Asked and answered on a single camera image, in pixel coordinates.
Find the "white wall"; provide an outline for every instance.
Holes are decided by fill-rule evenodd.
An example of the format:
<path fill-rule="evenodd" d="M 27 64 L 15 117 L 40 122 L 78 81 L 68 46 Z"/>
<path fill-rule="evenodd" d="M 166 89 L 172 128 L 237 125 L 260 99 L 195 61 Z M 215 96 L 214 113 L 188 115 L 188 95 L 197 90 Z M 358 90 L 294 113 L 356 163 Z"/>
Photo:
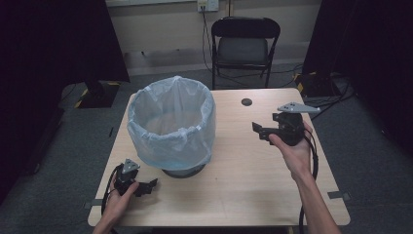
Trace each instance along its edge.
<path fill-rule="evenodd" d="M 147 4 L 133 0 L 107 0 L 121 49 L 162 51 L 200 49 L 203 45 L 203 15 L 196 1 Z M 282 33 L 277 44 L 276 59 L 304 59 L 307 53 L 321 0 L 233 0 L 231 8 L 220 1 L 220 11 L 206 13 L 206 24 L 228 16 L 267 17 L 279 23 Z"/>

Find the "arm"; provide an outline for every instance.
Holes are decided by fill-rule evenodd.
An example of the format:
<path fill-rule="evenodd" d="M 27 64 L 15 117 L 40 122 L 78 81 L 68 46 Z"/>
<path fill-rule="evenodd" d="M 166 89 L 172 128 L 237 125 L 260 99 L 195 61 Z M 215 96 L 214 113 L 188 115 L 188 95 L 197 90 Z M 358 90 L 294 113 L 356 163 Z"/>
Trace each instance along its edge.
<path fill-rule="evenodd" d="M 128 191 L 121 196 L 118 190 L 114 189 L 114 179 L 110 184 L 110 191 L 112 191 L 107 199 L 106 209 L 102 218 L 94 228 L 94 234 L 109 233 L 113 226 L 119 221 L 128 207 L 129 200 L 133 192 L 137 189 L 139 184 L 133 183 Z"/>
<path fill-rule="evenodd" d="M 307 123 L 304 125 L 310 133 L 313 131 Z M 310 133 L 306 132 L 308 138 L 311 137 Z M 311 174 L 310 146 L 307 141 L 303 139 L 297 145 L 289 146 L 276 135 L 270 135 L 269 138 L 282 153 L 291 176 L 297 183 L 310 233 L 341 233 Z"/>

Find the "human hand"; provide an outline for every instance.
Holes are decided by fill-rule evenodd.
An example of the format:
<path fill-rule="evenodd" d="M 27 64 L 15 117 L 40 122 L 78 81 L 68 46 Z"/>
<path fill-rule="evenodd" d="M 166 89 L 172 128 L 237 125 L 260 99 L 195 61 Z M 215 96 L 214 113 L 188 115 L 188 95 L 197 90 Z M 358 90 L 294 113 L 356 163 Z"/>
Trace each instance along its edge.
<path fill-rule="evenodd" d="M 115 189 L 116 175 L 113 176 L 110 183 L 110 194 L 107 198 L 106 209 L 99 223 L 94 228 L 94 233 L 109 233 L 112 227 L 119 221 L 128 207 L 133 192 L 139 186 L 138 182 L 130 185 L 127 192 L 121 196 Z"/>
<path fill-rule="evenodd" d="M 306 137 L 310 138 L 313 129 L 305 121 L 304 127 L 307 130 L 304 131 Z M 282 153 L 282 157 L 294 180 L 305 174 L 311 174 L 310 145 L 305 139 L 294 146 L 285 144 L 277 135 L 269 135 L 269 139 Z"/>

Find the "electrical outlet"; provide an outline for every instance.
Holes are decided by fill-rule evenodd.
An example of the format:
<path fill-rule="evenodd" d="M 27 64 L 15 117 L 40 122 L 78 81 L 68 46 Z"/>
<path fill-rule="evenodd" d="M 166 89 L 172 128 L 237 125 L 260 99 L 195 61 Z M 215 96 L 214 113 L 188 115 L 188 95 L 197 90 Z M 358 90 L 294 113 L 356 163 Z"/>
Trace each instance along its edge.
<path fill-rule="evenodd" d="M 219 10 L 219 0 L 198 0 L 198 12 L 217 12 Z"/>
<path fill-rule="evenodd" d="M 207 0 L 198 0 L 198 12 L 207 12 Z"/>
<path fill-rule="evenodd" d="M 219 11 L 219 0 L 208 0 L 207 1 L 207 8 L 208 8 L 209 12 Z"/>

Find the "chair leg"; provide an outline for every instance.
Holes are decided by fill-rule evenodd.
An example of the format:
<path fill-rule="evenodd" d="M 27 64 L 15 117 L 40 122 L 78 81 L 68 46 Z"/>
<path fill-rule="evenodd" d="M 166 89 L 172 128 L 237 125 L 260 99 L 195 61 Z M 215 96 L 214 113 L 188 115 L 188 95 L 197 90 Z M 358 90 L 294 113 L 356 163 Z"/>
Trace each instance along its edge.
<path fill-rule="evenodd" d="M 268 88 L 268 81 L 270 80 L 270 74 L 271 74 L 271 66 L 268 68 L 267 71 L 267 80 L 265 81 L 265 88 Z"/>
<path fill-rule="evenodd" d="M 215 65 L 212 64 L 212 89 L 215 90 Z"/>

